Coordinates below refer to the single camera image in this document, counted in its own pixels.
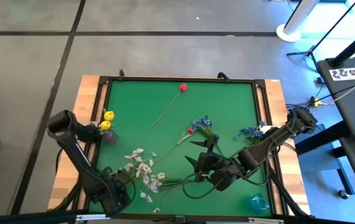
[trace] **black desk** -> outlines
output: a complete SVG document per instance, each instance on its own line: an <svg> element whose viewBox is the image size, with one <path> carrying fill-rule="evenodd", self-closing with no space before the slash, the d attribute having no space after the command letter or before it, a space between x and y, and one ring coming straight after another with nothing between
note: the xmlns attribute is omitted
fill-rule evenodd
<svg viewBox="0 0 355 224"><path fill-rule="evenodd" d="M324 78L326 86L331 93L355 85L355 80L333 81L329 70L334 68L330 67L326 60L319 61L318 66L320 68L321 76ZM355 68L355 58L345 61L342 67ZM333 95L333 98L336 99L345 92L346 91L342 91L341 93L335 94ZM324 144L339 139L342 146L334 150L335 157L347 156L355 172L355 90L344 98L338 100L336 106L343 117L343 121L296 144L296 148L299 154L305 154Z"/></svg>

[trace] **green tabletop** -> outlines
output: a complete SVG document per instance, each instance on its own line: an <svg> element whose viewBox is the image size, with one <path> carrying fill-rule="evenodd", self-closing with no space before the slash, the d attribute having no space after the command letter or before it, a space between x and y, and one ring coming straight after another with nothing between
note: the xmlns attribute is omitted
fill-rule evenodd
<svg viewBox="0 0 355 224"><path fill-rule="evenodd" d="M247 143L243 139L235 139L242 127L255 126L255 100L250 83L222 82L186 82L187 91L182 92L162 119L150 129L152 123L166 109L179 91L181 82L158 81L112 81L107 110L115 113L114 131L119 139L116 145L101 143L98 169L110 166L122 169L131 162L124 158L137 148L144 149L143 159L155 152L159 158L167 152L190 127L191 122L208 115L213 122L212 130L220 139L218 142L224 156L231 156ZM153 174L164 172L168 178L184 179L193 173L193 167L184 158L198 158L206 148L196 146L190 141L204 141L200 133L195 133L187 141L177 146L153 167ZM258 172L251 177L255 182L264 181L264 173ZM257 216L249 205L250 198L261 193L267 201L266 186L252 185L242 179L235 181L223 192L217 190L202 199L190 199L182 191L181 186L162 193L150 193L142 183L135 181L137 193L134 201L123 213L154 214L159 198L163 195L157 214L181 215L215 215L215 216ZM191 195L201 195L212 185L208 182L188 184L187 191ZM143 191L152 197L153 203L140 197ZM90 212L103 212L100 203L89 206ZM270 210L261 216L270 216Z"/></svg>

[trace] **gray floor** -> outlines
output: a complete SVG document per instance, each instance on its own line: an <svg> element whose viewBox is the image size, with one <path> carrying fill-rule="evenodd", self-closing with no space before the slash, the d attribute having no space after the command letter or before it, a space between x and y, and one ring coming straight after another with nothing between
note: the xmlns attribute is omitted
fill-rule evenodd
<svg viewBox="0 0 355 224"><path fill-rule="evenodd" d="M0 1L0 30L70 30L78 5L76 0ZM266 0L91 0L78 30L273 32L290 13L286 2ZM334 57L352 42L346 38L354 35L355 31L326 39L316 58ZM66 41L66 37L0 37L0 214L9 206ZM75 37L53 113L72 110L82 75L117 75L120 68L126 75L215 77L225 72L231 78L279 79L285 101L301 103L318 92L320 86L314 82L318 75L310 59L285 54L307 50L317 41L302 39L288 44L277 37ZM320 96L327 94L324 88ZM317 111L315 116L327 126L341 120L335 106ZM45 136L22 212L47 208L57 151L58 146ZM348 162L343 163L349 169ZM351 170L349 176L355 187ZM337 173L306 173L303 178L312 214L355 222L355 195L348 200L333 195L342 187Z"/></svg>

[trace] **wooden table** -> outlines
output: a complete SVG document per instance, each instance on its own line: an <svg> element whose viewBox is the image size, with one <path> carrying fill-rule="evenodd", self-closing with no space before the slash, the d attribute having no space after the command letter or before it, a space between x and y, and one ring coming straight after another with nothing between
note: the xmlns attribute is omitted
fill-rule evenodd
<svg viewBox="0 0 355 224"><path fill-rule="evenodd" d="M99 83L99 75L83 75L78 95L76 97L73 112L76 115L78 122L86 124L90 122L91 113L94 107L96 91ZM287 110L285 107L284 95L279 80L266 80L267 99L269 102L270 115L272 125L282 126L287 120ZM103 105L105 99L105 90L100 96L100 104ZM259 98L260 115L262 120L265 120L265 105L263 104L263 97L261 89L257 89L257 97ZM100 120L102 108L99 108L96 115L96 121ZM294 146L293 139L289 139L287 143ZM89 158L91 159L92 150L89 151ZM282 171L282 178L285 188L288 190L292 198L299 204L300 208L310 214L307 196L303 184L302 173L298 163L297 154L295 151L287 146L281 146L279 152L279 161ZM52 194L48 203L48 208L55 208L69 193L78 178L78 172L69 160L68 156L63 152L58 165L58 172L53 185ZM282 206L280 197L276 186L273 184L274 200L276 205L276 213L282 214ZM83 208L84 194L80 194L78 208Z"/></svg>

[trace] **yellow tulip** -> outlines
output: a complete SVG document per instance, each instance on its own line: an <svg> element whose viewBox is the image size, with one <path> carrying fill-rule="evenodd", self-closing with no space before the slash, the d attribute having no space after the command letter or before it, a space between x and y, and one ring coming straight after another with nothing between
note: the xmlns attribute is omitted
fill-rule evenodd
<svg viewBox="0 0 355 224"><path fill-rule="evenodd" d="M114 112L113 111L107 111L105 114L104 114L104 119L106 121L111 121L112 119L114 119Z"/></svg>
<svg viewBox="0 0 355 224"><path fill-rule="evenodd" d="M111 127L111 122L109 121L101 122L101 130L105 131L108 130L110 127Z"/></svg>

